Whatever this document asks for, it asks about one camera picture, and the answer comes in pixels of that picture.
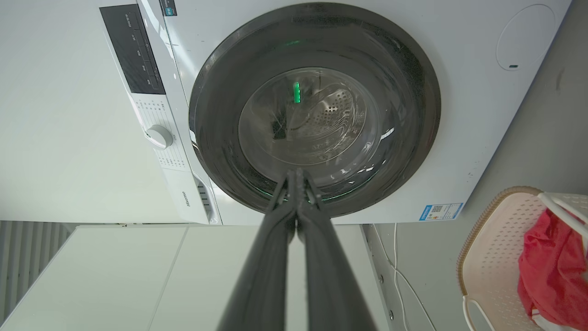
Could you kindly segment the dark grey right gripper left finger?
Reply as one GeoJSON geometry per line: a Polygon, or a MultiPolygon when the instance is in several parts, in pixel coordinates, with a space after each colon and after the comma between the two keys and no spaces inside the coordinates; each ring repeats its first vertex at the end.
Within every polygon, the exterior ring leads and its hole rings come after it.
{"type": "Polygon", "coordinates": [[[288,246],[296,232],[295,172],[282,177],[219,322],[219,331],[285,329],[288,246]]]}

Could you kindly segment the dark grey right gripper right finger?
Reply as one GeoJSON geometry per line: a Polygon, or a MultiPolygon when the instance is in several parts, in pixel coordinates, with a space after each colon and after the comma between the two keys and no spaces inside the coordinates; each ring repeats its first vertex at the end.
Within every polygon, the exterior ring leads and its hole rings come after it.
{"type": "Polygon", "coordinates": [[[376,324],[309,172],[295,172],[297,232],[306,251],[308,329],[375,331],[376,324]]]}

